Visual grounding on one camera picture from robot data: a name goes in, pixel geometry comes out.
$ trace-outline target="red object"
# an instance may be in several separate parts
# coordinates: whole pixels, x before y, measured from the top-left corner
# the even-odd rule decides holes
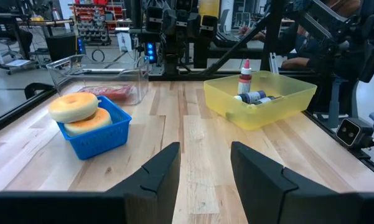
[[[247,69],[250,68],[249,59],[246,59],[245,66],[243,68],[247,68]]]
[[[131,92],[131,85],[87,86],[78,92],[92,93],[96,96],[106,96],[110,100],[126,100]]]
[[[107,5],[108,4],[108,0],[94,0],[94,4],[104,4],[104,5]]]

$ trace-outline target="storage rack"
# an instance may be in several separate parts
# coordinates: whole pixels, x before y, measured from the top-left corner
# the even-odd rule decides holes
[[[106,5],[72,4],[77,29],[84,43],[110,45],[108,25],[105,22]]]
[[[113,2],[113,0],[111,0],[109,3],[108,5],[106,5],[106,10],[112,12],[114,21],[108,23],[108,29],[109,31],[114,31],[116,27],[125,26],[124,24],[119,24],[118,20],[126,18],[126,8],[123,0],[119,0],[116,2]]]

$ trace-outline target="blue basket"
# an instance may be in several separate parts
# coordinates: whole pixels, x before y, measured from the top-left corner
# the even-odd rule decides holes
[[[98,100],[101,100],[98,107],[106,109],[111,115],[111,125],[70,137],[65,131],[63,123],[57,122],[64,138],[70,141],[77,157],[82,160],[109,151],[127,142],[131,121],[130,115],[105,96],[99,96]]]

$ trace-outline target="small bottle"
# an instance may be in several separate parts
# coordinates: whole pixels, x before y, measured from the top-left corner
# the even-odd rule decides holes
[[[55,21],[61,20],[61,16],[56,8],[52,8],[52,19]]]
[[[240,100],[244,103],[252,104],[262,98],[266,97],[266,93],[263,90],[253,91],[250,93],[242,93],[234,96],[235,99]]]
[[[251,84],[251,68],[249,59],[246,59],[245,66],[241,69],[239,76],[238,94],[249,93]]]
[[[265,102],[269,102],[271,100],[275,100],[275,99],[278,99],[278,98],[280,98],[280,96],[279,97],[267,96],[267,97],[264,97],[264,98],[262,98],[260,100],[257,100],[255,102],[253,102],[252,105],[259,105],[259,104],[262,104],[262,103],[265,103]]]

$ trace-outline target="desk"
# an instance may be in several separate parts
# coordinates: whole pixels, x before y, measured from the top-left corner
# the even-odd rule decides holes
[[[247,48],[242,48],[232,58],[236,59],[261,59],[264,43],[258,40],[251,40]],[[199,42],[194,44],[194,68],[207,68],[208,58],[221,58],[227,53],[230,47],[217,47],[213,42]]]
[[[115,24],[132,24],[132,20],[131,19],[118,19],[118,20],[115,20],[115,21],[105,21],[107,23],[115,23]]]
[[[71,31],[72,26],[74,25],[73,19],[62,19],[59,21],[18,21],[18,24],[20,26],[41,26],[41,27],[46,27],[48,32],[49,32],[49,37],[53,36],[51,27],[52,26],[57,26],[59,24],[70,24]]]
[[[374,173],[302,113],[245,131],[209,110],[202,82],[151,82],[125,146],[77,159],[43,102],[0,131],[0,190],[104,191],[171,142],[181,142],[174,223],[246,223],[233,180],[232,141],[241,141],[338,192],[374,191]]]

